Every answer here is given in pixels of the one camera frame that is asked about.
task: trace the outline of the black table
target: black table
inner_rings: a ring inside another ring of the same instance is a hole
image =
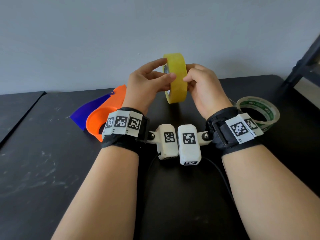
[[[45,92],[0,95],[0,148]]]
[[[320,152],[320,111],[278,76],[221,80],[234,101],[257,96],[274,103],[280,120],[263,143],[290,170],[320,195],[314,155]],[[68,118],[82,104],[110,89],[43,96],[0,150],[0,238],[50,239],[85,179],[100,143]],[[168,104],[159,93],[149,109],[151,130],[160,124],[193,124],[204,131],[188,95]],[[141,239],[245,239],[247,235],[218,171],[209,161],[185,167],[179,159],[150,162],[156,146],[140,155],[135,237]],[[221,167],[211,145],[202,155]]]

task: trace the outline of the right hand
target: right hand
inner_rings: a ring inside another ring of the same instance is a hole
[[[232,107],[216,74],[199,64],[187,64],[187,76],[183,79],[188,82],[188,91],[193,101],[206,120],[216,112]]]

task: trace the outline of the white wall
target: white wall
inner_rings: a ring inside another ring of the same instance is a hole
[[[288,76],[320,0],[1,0],[0,94],[116,87],[164,53],[219,78]]]

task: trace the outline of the fingernail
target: fingernail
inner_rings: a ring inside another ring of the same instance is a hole
[[[177,75],[175,73],[169,73],[169,76],[172,78],[172,79],[175,79],[177,77]]]

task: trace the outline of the orange tape dispenser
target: orange tape dispenser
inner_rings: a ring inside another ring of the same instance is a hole
[[[87,131],[102,142],[102,135],[99,135],[100,127],[106,123],[110,113],[122,107],[126,96],[127,87],[122,85],[114,89],[114,94],[110,96],[99,108],[94,110],[87,118]]]

